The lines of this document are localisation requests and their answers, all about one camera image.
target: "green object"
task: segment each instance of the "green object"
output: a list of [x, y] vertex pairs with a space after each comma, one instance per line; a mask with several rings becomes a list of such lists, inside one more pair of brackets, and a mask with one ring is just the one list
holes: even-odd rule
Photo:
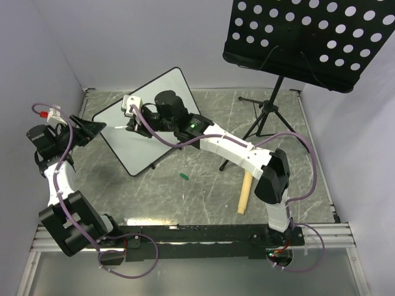
[[180, 176], [181, 176], [182, 178], [184, 178], [185, 180], [189, 180], [188, 176], [184, 175], [183, 173], [180, 173]]

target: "black music stand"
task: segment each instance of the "black music stand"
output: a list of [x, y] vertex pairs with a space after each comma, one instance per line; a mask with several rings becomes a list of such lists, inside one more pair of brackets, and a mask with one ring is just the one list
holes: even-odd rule
[[262, 109], [243, 139], [270, 113], [294, 131], [274, 105], [284, 77], [349, 93], [394, 30], [395, 1], [234, 0], [223, 58], [279, 76], [270, 100], [239, 97]]

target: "wooden stick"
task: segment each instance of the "wooden stick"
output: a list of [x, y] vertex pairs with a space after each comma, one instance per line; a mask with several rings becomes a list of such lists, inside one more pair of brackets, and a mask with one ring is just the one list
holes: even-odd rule
[[249, 171], [246, 171], [244, 174], [243, 186], [241, 188], [239, 205], [237, 208], [237, 212], [239, 214], [244, 215], [244, 212], [246, 211], [249, 191], [251, 190], [251, 183], [252, 183], [252, 175]]

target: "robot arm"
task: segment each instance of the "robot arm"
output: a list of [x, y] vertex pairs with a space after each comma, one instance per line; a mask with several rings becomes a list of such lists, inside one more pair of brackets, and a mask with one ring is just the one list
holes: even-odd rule
[[[106, 126], [105, 123], [86, 121], [73, 115], [70, 119], [77, 126], [73, 128], [72, 148], [87, 145]], [[67, 222], [54, 187], [55, 168], [70, 138], [69, 129], [64, 121], [57, 122], [56, 126], [58, 128], [51, 125], [35, 126], [27, 132], [27, 137], [36, 146], [35, 162], [41, 175], [49, 183], [48, 208], [39, 213], [39, 218], [62, 251], [67, 256], [72, 256], [89, 245], [89, 242], [74, 225]], [[75, 189], [74, 180], [73, 159], [68, 155], [57, 174], [62, 199], [70, 214], [76, 216], [77, 223], [94, 240], [98, 240], [113, 231], [117, 225], [110, 216], [99, 216], [83, 194]]]
[[279, 232], [288, 229], [289, 213], [285, 202], [288, 199], [290, 173], [285, 152], [280, 149], [272, 152], [254, 147], [251, 143], [228, 134], [208, 118], [188, 113], [182, 99], [173, 91], [159, 93], [155, 97], [155, 104], [152, 105], [155, 105], [157, 112], [148, 109], [148, 105], [143, 104], [139, 97], [124, 96], [122, 111], [125, 116], [131, 118], [127, 126], [128, 131], [152, 137], [138, 117], [137, 108], [154, 131], [173, 132], [181, 142], [202, 135], [221, 135], [222, 137], [203, 138], [191, 145], [222, 156], [249, 171], [258, 180], [254, 192], [266, 204], [269, 227]]

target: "tripod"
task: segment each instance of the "tripod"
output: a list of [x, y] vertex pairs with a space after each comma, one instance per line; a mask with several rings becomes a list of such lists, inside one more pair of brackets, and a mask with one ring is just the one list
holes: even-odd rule
[[[274, 105], [274, 101], [277, 97], [278, 90], [280, 89], [281, 84], [283, 83], [284, 77], [279, 76], [276, 82], [276, 85], [274, 87], [274, 90], [272, 92], [272, 95], [270, 96], [269, 100], [266, 101], [256, 101], [252, 99], [246, 99], [245, 97], [239, 97], [239, 101], [246, 101], [246, 102], [251, 102], [253, 104], [258, 104], [259, 108], [262, 108], [262, 113], [259, 115], [257, 120], [252, 124], [252, 126], [248, 129], [247, 133], [244, 135], [243, 140], [247, 139], [248, 137], [252, 136], [251, 133], [254, 130], [256, 126], [258, 126], [258, 130], [255, 133], [257, 137], [264, 137], [264, 136], [273, 136], [272, 134], [261, 134], [262, 129], [264, 128], [264, 125], [266, 123], [267, 117], [269, 116], [270, 113], [274, 113], [277, 115], [277, 117], [284, 123], [284, 125], [293, 133], [295, 133], [295, 130], [292, 128], [291, 125], [285, 120], [285, 118], [281, 115], [281, 113], [278, 111], [278, 107]], [[229, 160], [224, 161], [224, 163], [220, 166], [219, 170], [223, 171], [225, 169], [226, 165], [228, 164]]]

